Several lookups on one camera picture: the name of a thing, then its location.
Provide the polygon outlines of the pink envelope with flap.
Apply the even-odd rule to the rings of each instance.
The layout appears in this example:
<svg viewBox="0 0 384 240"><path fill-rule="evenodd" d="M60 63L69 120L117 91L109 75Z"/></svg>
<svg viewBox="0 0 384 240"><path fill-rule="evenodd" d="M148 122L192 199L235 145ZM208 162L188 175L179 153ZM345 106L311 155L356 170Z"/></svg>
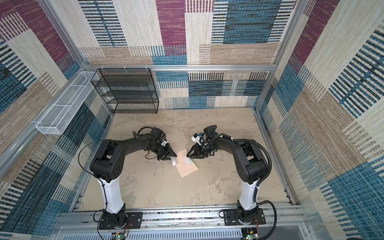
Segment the pink envelope with flap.
<svg viewBox="0 0 384 240"><path fill-rule="evenodd" d="M176 162L177 162L176 168L182 178L198 170L198 167L196 165L191 166L186 163L185 160L187 158L187 153L188 153L187 150L184 149L179 153L177 153L177 157L176 157Z"/></svg>

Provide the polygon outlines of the white glue stick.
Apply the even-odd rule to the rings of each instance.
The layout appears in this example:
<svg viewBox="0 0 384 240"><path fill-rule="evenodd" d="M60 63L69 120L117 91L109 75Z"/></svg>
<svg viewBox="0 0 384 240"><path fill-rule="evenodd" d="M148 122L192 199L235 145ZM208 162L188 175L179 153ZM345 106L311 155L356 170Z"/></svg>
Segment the white glue stick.
<svg viewBox="0 0 384 240"><path fill-rule="evenodd" d="M176 166L177 165L175 157L171 157L171 163L172 163L172 166Z"/></svg>

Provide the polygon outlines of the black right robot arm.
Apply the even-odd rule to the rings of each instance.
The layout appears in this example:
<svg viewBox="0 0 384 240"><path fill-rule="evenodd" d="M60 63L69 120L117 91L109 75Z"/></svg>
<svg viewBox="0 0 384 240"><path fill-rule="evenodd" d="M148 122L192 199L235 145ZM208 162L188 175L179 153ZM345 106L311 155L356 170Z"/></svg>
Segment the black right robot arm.
<svg viewBox="0 0 384 240"><path fill-rule="evenodd" d="M205 159L218 150L232 154L237 173L242 183L241 196L237 203L240 224L250 224L259 213L258 194L261 183L272 171L272 160L268 151L255 140L235 139L218 134L216 125L208 126L203 133L194 134L194 146L187 153L190 159Z"/></svg>

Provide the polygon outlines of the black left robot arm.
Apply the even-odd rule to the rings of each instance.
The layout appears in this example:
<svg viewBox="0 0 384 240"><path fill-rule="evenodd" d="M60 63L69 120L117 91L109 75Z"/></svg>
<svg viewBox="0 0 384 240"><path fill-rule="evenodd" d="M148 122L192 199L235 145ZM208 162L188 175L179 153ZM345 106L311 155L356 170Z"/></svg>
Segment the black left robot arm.
<svg viewBox="0 0 384 240"><path fill-rule="evenodd" d="M120 189L125 157L137 151L155 153L159 161L175 161L177 157L161 129L145 126L133 135L133 138L125 140L103 140L90 164L105 203L101 222L115 229L126 227L129 220Z"/></svg>

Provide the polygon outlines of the blue bordered white letter paper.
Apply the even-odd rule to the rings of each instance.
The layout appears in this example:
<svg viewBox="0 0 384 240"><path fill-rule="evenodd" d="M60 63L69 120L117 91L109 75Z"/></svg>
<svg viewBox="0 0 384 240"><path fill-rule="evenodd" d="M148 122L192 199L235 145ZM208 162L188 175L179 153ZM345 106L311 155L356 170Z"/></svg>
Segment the blue bordered white letter paper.
<svg viewBox="0 0 384 240"><path fill-rule="evenodd" d="M194 166L195 164L193 163L193 161L190 159L190 158L186 158L186 163L191 165L191 166Z"/></svg>

